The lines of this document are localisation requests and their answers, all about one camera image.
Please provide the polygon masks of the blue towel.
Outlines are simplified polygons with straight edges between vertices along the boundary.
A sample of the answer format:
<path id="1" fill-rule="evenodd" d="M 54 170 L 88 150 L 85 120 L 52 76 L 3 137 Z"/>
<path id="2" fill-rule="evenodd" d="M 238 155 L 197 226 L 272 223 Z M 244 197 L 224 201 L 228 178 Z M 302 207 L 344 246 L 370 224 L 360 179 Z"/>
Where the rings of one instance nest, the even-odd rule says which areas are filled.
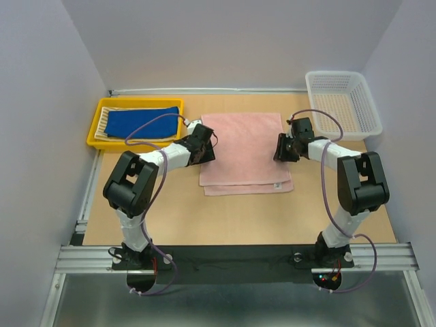
<path id="1" fill-rule="evenodd" d="M 132 138 L 169 138 L 176 135 L 178 131 L 178 113 L 179 109 L 177 106 L 157 109 L 110 111 L 104 132 L 108 137 L 126 139 L 131 132 L 145 123 L 163 116 L 136 132 Z"/>

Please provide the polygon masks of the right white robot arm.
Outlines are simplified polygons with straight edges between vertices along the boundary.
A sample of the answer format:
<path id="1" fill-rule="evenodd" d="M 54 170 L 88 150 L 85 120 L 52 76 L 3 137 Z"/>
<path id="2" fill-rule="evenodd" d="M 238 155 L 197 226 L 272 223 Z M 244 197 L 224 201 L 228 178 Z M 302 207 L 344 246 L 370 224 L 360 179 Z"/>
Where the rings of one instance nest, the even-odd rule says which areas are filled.
<path id="1" fill-rule="evenodd" d="M 317 237 L 308 261 L 321 268 L 345 256 L 360 224 L 389 201 L 390 191 L 378 153 L 353 151 L 316 137 L 308 118 L 291 116 L 287 124 L 288 132 L 279 134 L 274 160 L 297 162 L 304 157 L 320 162 L 322 197 L 330 224 Z M 335 214 L 326 195 L 326 168 L 337 173 L 339 206 Z"/>

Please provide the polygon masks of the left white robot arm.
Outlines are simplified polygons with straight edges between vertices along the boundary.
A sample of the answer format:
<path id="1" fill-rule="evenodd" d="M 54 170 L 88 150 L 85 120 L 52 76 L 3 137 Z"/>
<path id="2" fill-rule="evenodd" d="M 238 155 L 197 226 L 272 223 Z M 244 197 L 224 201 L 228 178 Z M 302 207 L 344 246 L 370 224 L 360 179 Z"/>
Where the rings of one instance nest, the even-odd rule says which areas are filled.
<path id="1" fill-rule="evenodd" d="M 113 269 L 142 270 L 157 263 L 144 216 L 163 188 L 155 183 L 159 177 L 164 182 L 172 170 L 215 160 L 213 138 L 214 131 L 197 120 L 188 124 L 187 136 L 168 146 L 143 154 L 122 153 L 103 188 L 123 233 L 121 246 L 108 251 Z"/>

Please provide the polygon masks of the pink towel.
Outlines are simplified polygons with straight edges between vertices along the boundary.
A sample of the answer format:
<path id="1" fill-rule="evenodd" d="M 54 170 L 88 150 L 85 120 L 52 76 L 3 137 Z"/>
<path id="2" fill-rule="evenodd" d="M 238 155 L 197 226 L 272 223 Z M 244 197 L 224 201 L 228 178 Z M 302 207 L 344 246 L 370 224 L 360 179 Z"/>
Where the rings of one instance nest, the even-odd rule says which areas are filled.
<path id="1" fill-rule="evenodd" d="M 202 122 L 218 137 L 215 160 L 200 168 L 206 196 L 287 193 L 294 189 L 289 166 L 274 161 L 283 132 L 279 113 L 204 114 Z"/>

